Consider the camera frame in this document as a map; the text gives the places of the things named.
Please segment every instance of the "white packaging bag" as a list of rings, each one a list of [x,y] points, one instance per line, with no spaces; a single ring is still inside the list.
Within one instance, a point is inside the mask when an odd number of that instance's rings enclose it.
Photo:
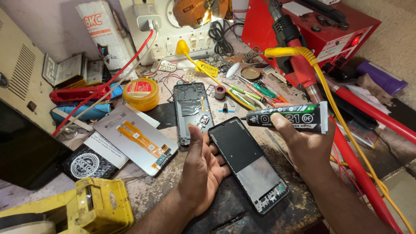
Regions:
[[[90,2],[79,4],[75,7],[79,16],[88,29],[89,34],[98,47],[100,57],[103,58],[105,65],[111,75],[115,75],[131,59],[127,52],[123,38],[118,31],[108,3],[105,1]],[[133,63],[115,79],[119,81],[133,67]],[[127,80],[137,79],[133,71]]]

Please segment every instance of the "power switch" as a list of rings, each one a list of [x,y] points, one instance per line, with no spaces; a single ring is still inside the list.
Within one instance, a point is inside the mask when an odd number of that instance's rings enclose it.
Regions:
[[[212,38],[208,37],[207,38],[207,46],[211,46],[212,45]]]
[[[205,42],[204,36],[199,36],[198,37],[198,46],[199,47],[203,47],[204,46],[204,42]]]
[[[195,49],[196,48],[196,37],[191,37],[190,39],[189,39],[189,41],[190,41],[190,45],[191,45],[191,49]]]
[[[174,49],[175,48],[173,47],[173,42],[166,42],[166,50],[168,51],[168,53],[173,53]]]

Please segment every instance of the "coiled spring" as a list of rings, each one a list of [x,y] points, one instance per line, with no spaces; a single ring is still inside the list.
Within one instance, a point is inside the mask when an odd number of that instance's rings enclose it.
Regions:
[[[253,47],[244,57],[244,60],[248,63],[251,62],[251,60],[257,56],[257,53],[260,52],[260,48],[255,46]]]

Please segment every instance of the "purple object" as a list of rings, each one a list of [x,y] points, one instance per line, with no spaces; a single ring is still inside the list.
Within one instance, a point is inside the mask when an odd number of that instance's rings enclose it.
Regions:
[[[390,95],[395,95],[408,85],[406,81],[399,80],[388,71],[374,65],[368,60],[365,60],[357,67],[357,72],[360,76],[367,73],[376,84]]]

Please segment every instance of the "vent grille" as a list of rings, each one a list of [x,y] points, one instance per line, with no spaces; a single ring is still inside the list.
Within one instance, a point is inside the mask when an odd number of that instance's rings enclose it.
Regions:
[[[26,94],[29,90],[35,59],[36,56],[25,45],[22,45],[9,86],[9,90],[22,100],[26,99]]]

